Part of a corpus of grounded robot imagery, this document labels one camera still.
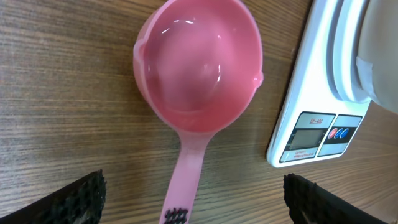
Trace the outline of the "pink plastic measuring scoop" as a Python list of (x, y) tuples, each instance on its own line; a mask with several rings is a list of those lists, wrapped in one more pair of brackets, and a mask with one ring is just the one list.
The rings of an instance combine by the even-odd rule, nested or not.
[(179, 136), (161, 223), (188, 223), (212, 137), (248, 107), (264, 79), (259, 28), (241, 1), (167, 1), (134, 45), (136, 84)]

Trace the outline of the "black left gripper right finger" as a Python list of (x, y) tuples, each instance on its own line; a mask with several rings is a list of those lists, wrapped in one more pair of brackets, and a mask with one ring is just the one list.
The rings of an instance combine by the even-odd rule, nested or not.
[(283, 188), (294, 223), (384, 223), (300, 175), (286, 175)]

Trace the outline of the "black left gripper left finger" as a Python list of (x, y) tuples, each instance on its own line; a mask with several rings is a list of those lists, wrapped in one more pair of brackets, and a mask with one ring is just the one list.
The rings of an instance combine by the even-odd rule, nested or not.
[(1, 224), (99, 224), (106, 201), (102, 170), (1, 218)]

